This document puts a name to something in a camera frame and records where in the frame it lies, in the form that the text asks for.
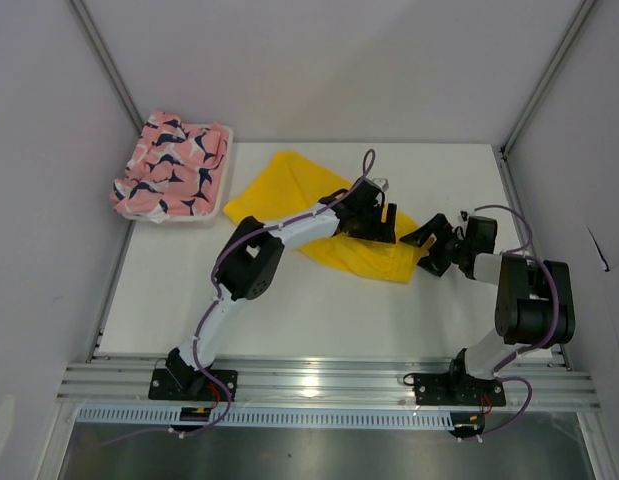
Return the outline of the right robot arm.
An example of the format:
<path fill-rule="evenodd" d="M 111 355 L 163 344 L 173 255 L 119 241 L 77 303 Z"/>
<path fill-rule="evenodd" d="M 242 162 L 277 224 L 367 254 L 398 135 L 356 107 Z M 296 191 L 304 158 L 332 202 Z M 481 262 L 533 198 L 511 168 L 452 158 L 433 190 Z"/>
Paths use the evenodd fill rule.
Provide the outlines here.
<path fill-rule="evenodd" d="M 411 373 L 403 378 L 418 404 L 478 406 L 505 403 L 499 373 L 514 360 L 556 344 L 575 333 L 575 313 L 569 267 L 540 261 L 517 252 L 495 251 L 496 220 L 465 214 L 454 227 L 442 213 L 402 242 L 427 247 L 418 265 L 440 277 L 456 266 L 466 278 L 496 287 L 494 327 L 477 344 L 462 349 L 444 373 Z"/>

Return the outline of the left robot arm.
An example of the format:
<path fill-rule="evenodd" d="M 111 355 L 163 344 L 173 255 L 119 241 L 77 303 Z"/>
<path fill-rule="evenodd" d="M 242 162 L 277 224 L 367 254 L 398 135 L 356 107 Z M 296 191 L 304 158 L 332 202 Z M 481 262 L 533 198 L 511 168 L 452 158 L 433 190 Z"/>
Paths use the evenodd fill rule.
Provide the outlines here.
<path fill-rule="evenodd" d="M 215 298 L 190 339 L 169 352 L 160 387 L 167 396 L 198 398 L 212 380 L 218 348 L 244 305 L 271 286 L 286 251 L 313 241 L 345 235 L 384 244 L 396 242 L 397 205 L 388 203 L 386 188 L 359 178 L 291 217 L 260 222 L 244 218 L 223 247 L 210 279 Z"/>

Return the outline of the yellow shorts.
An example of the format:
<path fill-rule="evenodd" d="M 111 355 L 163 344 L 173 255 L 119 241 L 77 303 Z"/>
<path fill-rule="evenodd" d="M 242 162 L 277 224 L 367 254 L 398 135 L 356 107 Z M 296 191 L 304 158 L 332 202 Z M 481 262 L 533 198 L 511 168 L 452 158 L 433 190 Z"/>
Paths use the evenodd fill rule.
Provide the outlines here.
<path fill-rule="evenodd" d="M 273 156 L 246 189 L 224 207 L 234 223 L 248 216 L 260 222 L 295 216 L 352 182 L 294 151 Z M 299 248 L 309 259 L 332 269 L 372 280 L 407 284 L 425 248 L 358 240 L 344 234 Z"/>

